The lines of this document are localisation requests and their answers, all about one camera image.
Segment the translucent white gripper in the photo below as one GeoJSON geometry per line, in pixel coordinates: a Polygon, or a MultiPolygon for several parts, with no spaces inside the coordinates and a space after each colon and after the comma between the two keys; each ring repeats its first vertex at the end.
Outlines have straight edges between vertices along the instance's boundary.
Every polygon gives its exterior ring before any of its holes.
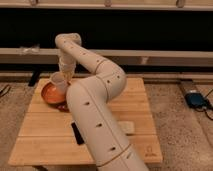
{"type": "Polygon", "coordinates": [[[66,81],[70,81],[74,74],[76,69],[76,60],[74,58],[60,58],[59,59],[59,70],[64,76],[66,81]]]}

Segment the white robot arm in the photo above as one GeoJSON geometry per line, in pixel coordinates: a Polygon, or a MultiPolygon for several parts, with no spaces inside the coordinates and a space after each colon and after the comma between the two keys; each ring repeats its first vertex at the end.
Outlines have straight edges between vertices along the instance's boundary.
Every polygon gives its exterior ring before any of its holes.
{"type": "Polygon", "coordinates": [[[66,100],[98,171],[149,171],[107,106],[126,86],[123,69],[83,48],[77,33],[59,34],[55,43],[60,50],[60,70],[67,80],[72,61],[92,73],[71,83],[66,100]]]}

